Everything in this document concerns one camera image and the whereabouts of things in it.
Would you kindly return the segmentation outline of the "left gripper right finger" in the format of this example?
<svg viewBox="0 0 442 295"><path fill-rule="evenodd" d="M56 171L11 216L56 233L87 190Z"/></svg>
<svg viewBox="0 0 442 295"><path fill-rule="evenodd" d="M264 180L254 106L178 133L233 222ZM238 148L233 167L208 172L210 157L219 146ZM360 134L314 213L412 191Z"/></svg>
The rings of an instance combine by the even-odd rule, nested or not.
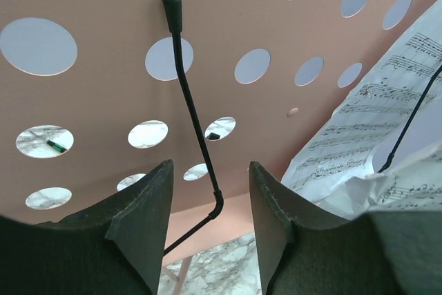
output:
<svg viewBox="0 0 442 295"><path fill-rule="evenodd" d="M376 211L348 221L260 163L249 190L265 294L440 294L441 213Z"/></svg>

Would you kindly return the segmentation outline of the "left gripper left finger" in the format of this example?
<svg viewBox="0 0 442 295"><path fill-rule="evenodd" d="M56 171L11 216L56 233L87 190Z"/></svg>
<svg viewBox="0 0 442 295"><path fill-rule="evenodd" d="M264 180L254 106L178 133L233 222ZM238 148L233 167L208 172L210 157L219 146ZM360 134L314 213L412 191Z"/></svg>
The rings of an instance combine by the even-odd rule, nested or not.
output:
<svg viewBox="0 0 442 295"><path fill-rule="evenodd" d="M1 218L2 294L155 294L173 162L59 222Z"/></svg>

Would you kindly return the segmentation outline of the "sheet music page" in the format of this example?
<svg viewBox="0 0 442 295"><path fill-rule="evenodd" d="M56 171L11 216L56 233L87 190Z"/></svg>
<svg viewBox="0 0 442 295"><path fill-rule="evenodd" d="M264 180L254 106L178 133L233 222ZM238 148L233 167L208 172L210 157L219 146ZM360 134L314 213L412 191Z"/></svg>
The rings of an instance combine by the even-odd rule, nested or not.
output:
<svg viewBox="0 0 442 295"><path fill-rule="evenodd" d="M377 146L423 106L441 97L441 1L428 8L349 92L328 122L291 160L282 184L311 201L373 173Z"/></svg>
<svg viewBox="0 0 442 295"><path fill-rule="evenodd" d="M347 220L368 211L440 211L441 141L383 173L350 178L317 205Z"/></svg>

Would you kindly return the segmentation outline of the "pink music stand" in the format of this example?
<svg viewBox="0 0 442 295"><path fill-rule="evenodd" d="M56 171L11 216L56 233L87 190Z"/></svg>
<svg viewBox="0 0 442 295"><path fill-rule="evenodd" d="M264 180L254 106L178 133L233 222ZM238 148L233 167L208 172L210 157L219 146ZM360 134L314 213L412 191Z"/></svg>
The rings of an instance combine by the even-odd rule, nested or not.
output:
<svg viewBox="0 0 442 295"><path fill-rule="evenodd" d="M207 247L250 228L247 166L274 175L347 94L349 65L374 65L436 0L183 0L187 73L203 125L230 115L236 127L209 145L226 205L172 251ZM208 179L183 173L201 157L177 80L151 77L148 49L169 32L161 0L1 0L1 25L50 19L77 44L75 63L38 77L1 61L1 208L37 223L109 196L117 181L175 165L168 241L213 206ZM65 148L59 153L46 144Z"/></svg>

